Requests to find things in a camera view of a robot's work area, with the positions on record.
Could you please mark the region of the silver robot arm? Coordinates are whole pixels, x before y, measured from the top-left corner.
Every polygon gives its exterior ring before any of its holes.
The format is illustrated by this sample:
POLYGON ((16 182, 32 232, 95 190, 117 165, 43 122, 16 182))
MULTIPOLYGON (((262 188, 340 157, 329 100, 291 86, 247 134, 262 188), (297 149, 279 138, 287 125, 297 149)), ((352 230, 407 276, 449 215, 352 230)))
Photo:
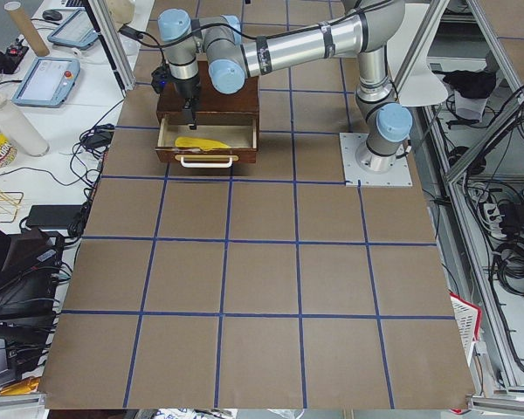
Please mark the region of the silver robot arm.
POLYGON ((343 17, 255 38, 241 32, 235 16, 194 19, 185 10, 165 10, 157 24, 159 48, 166 56, 153 71, 151 86, 161 93, 168 84, 174 85, 184 111, 194 114, 200 94, 200 53, 207 57, 215 90, 234 94, 249 78, 352 52, 359 65, 355 101, 369 128, 355 158, 361 168, 385 173, 413 123, 410 111, 394 100, 388 72, 387 43, 401 27, 405 3, 346 1, 343 7, 343 17))

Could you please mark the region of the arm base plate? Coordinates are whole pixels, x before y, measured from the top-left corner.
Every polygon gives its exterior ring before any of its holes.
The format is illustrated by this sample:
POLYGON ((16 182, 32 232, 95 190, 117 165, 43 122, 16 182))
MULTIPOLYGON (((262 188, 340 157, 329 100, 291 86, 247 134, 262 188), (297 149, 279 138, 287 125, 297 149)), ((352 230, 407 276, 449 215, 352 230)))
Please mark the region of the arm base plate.
POLYGON ((381 157, 367 148, 367 134, 340 133, 344 182, 349 187, 410 188, 413 186, 403 145, 392 155, 381 157))

